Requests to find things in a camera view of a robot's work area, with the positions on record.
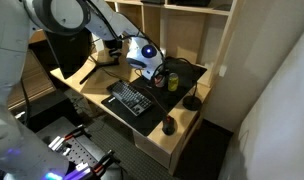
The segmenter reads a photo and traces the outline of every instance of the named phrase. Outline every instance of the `purple light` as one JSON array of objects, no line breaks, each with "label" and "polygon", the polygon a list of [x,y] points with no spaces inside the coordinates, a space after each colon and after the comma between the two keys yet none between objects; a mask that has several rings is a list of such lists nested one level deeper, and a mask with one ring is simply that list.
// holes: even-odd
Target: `purple light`
[{"label": "purple light", "polygon": [[53,173],[47,173],[45,175],[46,180],[62,180],[63,178],[59,175]]}]

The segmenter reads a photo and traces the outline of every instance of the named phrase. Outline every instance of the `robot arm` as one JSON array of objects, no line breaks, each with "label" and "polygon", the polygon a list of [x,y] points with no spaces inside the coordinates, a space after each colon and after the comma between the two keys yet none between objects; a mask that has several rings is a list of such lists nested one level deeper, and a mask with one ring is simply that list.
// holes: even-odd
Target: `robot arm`
[{"label": "robot arm", "polygon": [[131,35],[127,61],[144,68],[147,79],[163,61],[161,52],[128,19],[104,0],[94,1],[0,0],[0,169],[9,179],[44,179],[49,172],[64,176],[69,168],[67,159],[50,151],[7,108],[11,89],[21,78],[31,30],[39,27],[64,35],[86,27],[103,40],[118,39],[125,32]]},{"label": "robot arm", "polygon": [[30,19],[40,28],[61,35],[79,32],[84,27],[102,40],[122,41],[126,33],[131,38],[126,60],[143,69],[143,76],[151,79],[162,53],[124,15],[114,12],[104,0],[24,0]]}]

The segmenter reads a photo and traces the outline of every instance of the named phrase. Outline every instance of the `floor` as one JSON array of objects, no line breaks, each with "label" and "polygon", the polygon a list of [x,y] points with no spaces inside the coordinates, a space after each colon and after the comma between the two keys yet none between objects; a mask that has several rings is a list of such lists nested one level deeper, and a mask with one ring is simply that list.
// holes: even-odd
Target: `floor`
[{"label": "floor", "polygon": [[174,176],[170,176],[163,166],[135,147],[131,130],[115,118],[98,113],[93,116],[84,107],[82,101],[73,91],[66,95],[75,104],[76,109],[88,123],[91,140],[102,150],[110,149],[121,160],[121,166],[133,179],[137,180],[188,180],[218,178],[228,142],[232,133],[204,121],[201,128],[192,136],[189,145],[183,151]]}]

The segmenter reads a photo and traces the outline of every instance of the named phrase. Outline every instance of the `black keyboard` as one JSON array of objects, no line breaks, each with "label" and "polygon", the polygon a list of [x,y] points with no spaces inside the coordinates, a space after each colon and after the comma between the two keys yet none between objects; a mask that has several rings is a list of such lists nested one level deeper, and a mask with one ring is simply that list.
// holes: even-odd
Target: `black keyboard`
[{"label": "black keyboard", "polygon": [[135,116],[140,115],[152,105],[148,98],[121,80],[107,87],[107,90]]}]

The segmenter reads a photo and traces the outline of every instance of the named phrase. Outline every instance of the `wooden desk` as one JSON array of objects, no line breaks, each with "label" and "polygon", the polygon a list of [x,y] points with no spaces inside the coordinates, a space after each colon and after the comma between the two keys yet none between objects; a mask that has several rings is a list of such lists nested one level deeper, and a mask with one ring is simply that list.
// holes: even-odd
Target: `wooden desk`
[{"label": "wooden desk", "polygon": [[[162,131],[162,122],[160,122],[157,127],[147,137],[145,137],[128,125],[123,119],[118,117],[117,114],[114,114],[101,104],[102,100],[110,96],[106,87],[116,82],[118,80],[117,78],[108,76],[104,71],[98,70],[84,84],[79,84],[80,80],[94,67],[94,62],[89,59],[77,73],[66,80],[63,78],[59,69],[51,71],[51,74],[75,91],[81,93],[104,111],[129,126],[133,130],[135,145],[166,167],[169,170],[169,173],[173,175],[181,152],[186,146],[192,133],[202,122],[203,108],[199,112],[186,110],[183,107],[181,100],[169,113],[175,119],[175,133],[171,136],[166,136]],[[122,58],[119,66],[106,67],[104,69],[122,76],[129,81],[134,81],[138,78],[134,73],[134,70],[125,60],[122,60]],[[209,92],[210,88],[200,82],[198,83],[197,96],[201,99],[203,104]]]}]

